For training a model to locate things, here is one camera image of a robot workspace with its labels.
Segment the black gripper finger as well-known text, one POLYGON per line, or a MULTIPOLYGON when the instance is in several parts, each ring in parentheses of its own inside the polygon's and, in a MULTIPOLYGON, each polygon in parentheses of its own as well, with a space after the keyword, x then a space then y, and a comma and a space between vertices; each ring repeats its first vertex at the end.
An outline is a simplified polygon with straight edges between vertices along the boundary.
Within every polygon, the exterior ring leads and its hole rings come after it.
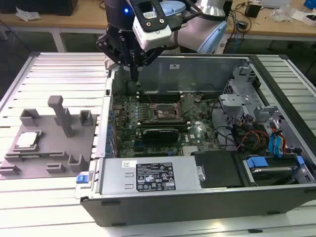
POLYGON ((143 66, 150 65, 161 53, 164 47, 150 49, 149 51, 142 50, 140 47, 134 50, 134 80, 139 78, 139 70, 143 66))
POLYGON ((115 64, 124 66, 126 70, 129 69, 130 79, 135 81, 135 67, 126 36, 119 34, 118 37, 112 37, 103 34, 96 42, 96 46, 115 64))

